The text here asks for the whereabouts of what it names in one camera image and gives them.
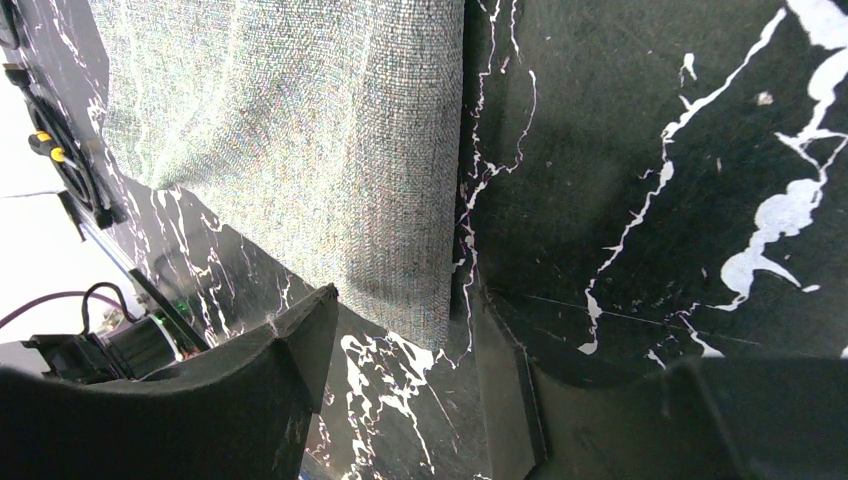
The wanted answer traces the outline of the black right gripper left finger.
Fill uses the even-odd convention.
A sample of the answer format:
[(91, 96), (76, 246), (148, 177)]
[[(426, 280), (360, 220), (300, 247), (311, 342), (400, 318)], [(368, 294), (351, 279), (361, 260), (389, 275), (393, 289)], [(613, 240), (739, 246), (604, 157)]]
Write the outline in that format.
[(1, 371), (5, 479), (295, 479), (323, 405), (338, 292), (138, 381)]

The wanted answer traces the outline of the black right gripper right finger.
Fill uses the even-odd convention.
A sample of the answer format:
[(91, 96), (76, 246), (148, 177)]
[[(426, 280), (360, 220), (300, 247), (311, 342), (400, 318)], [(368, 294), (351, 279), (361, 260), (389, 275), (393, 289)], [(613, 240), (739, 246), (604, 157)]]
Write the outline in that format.
[(473, 346), (495, 479), (843, 479), (843, 359), (708, 357), (646, 376), (532, 357), (487, 300)]

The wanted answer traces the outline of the grey fabric napkin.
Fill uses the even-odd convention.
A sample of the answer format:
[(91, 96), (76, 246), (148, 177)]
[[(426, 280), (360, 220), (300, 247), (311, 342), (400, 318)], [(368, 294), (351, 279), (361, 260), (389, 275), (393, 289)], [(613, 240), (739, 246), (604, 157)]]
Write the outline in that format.
[(460, 1), (94, 1), (120, 171), (193, 193), (305, 282), (447, 337)]

